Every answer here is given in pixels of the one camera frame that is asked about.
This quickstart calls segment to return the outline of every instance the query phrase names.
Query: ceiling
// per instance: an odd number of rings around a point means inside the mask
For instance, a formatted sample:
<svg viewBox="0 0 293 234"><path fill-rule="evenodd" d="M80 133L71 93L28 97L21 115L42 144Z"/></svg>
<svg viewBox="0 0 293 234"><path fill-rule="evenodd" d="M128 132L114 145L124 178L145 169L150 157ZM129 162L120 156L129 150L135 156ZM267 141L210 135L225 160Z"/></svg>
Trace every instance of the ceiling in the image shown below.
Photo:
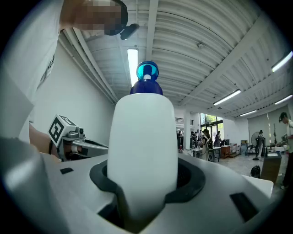
<svg viewBox="0 0 293 234"><path fill-rule="evenodd" d="M248 0L124 0L140 29L119 36L85 37L67 29L60 42L115 104L131 88L127 49L154 61L157 82L174 106L224 118L275 109L293 90L292 61L271 67L290 51L273 22ZM236 89L241 94L213 106Z"/></svg>

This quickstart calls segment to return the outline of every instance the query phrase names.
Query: standing fan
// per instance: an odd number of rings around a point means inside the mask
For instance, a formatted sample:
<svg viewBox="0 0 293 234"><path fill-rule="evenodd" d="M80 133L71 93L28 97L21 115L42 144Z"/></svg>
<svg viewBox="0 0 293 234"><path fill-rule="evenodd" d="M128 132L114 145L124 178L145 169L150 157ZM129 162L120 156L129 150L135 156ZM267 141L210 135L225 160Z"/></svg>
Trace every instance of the standing fan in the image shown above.
<svg viewBox="0 0 293 234"><path fill-rule="evenodd" d="M258 145L259 145L259 140L258 140L259 134L260 134L260 132L255 132L251 136L251 144L255 147L255 158L252 160L259 160L257 158L257 149L258 149Z"/></svg>

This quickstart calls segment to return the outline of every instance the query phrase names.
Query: black rectangular slot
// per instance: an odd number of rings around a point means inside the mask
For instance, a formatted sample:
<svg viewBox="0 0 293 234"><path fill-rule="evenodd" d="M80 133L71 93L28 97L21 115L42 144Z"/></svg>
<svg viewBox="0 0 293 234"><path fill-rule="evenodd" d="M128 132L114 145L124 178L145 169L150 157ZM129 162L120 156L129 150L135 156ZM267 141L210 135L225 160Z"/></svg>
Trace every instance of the black rectangular slot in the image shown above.
<svg viewBox="0 0 293 234"><path fill-rule="evenodd" d="M244 193L231 194L230 197L245 222L250 220L258 213L255 206L250 202Z"/></svg>
<svg viewBox="0 0 293 234"><path fill-rule="evenodd" d="M61 173L64 175L64 174L66 174L66 173L72 172L73 169L70 168L70 167L66 167L66 168L61 169L60 171L61 171Z"/></svg>

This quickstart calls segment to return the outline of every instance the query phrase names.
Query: blue bottle cap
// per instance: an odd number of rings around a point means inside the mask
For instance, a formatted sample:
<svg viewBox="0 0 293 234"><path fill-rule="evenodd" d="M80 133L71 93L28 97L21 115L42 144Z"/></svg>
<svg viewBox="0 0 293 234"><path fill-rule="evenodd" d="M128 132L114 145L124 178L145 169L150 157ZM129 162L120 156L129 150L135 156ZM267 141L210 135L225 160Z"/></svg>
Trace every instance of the blue bottle cap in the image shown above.
<svg viewBox="0 0 293 234"><path fill-rule="evenodd" d="M145 61L140 63L136 69L138 81L130 90L130 94L135 93L156 93L163 95L163 90L156 82L159 76L159 68L152 61Z"/></svg>

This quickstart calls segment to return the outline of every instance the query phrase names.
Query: woman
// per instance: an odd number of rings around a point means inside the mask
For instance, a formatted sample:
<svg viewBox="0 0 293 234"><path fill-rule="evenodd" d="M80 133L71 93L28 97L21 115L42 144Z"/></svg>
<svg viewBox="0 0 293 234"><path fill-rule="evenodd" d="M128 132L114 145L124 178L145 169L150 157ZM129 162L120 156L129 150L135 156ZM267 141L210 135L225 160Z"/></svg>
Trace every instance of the woman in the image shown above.
<svg viewBox="0 0 293 234"><path fill-rule="evenodd" d="M215 142L214 142L215 147L220 147L221 146L221 134L220 131L218 131L216 137L215 137Z"/></svg>
<svg viewBox="0 0 293 234"><path fill-rule="evenodd" d="M208 160L209 158L209 141L210 141L210 133L209 130L205 129L203 130L203 136L202 136L202 159L203 160Z"/></svg>
<svg viewBox="0 0 293 234"><path fill-rule="evenodd" d="M258 157L261 156L263 144L264 144L264 136L262 134L262 130L260 130L260 134L258 135Z"/></svg>

